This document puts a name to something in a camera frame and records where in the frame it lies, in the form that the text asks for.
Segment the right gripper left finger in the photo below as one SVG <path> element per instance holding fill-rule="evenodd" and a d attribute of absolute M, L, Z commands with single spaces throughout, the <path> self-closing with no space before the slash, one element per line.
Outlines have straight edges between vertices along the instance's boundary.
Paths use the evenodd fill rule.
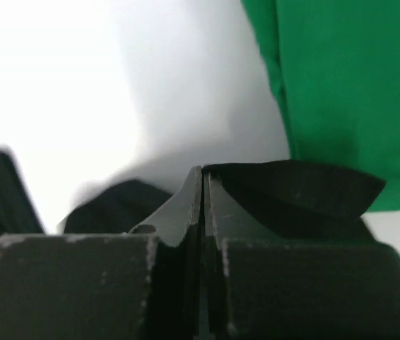
<path fill-rule="evenodd" d="M 0 339 L 192 339 L 203 176 L 127 234 L 0 237 Z"/>

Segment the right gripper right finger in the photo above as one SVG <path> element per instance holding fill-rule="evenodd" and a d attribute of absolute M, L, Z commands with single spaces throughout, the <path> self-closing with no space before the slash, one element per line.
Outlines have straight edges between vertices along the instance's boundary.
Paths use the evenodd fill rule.
<path fill-rule="evenodd" d="M 400 255 L 328 230 L 285 237 L 204 175 L 204 265 L 218 339 L 400 339 Z"/>

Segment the black t-shirt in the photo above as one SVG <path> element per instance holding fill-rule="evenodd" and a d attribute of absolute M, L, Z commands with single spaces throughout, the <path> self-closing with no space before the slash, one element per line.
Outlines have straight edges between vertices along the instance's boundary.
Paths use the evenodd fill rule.
<path fill-rule="evenodd" d="M 218 177 L 261 222 L 285 237 L 320 237 L 328 230 L 366 237 L 361 215 L 384 187 L 383 180 L 360 171 L 296 160 L 212 164 L 201 171 Z M 129 232 L 169 198 L 167 191 L 138 179 L 117 183 L 73 210 L 65 231 Z M 0 236 L 42 231 L 12 158 L 0 150 Z"/>

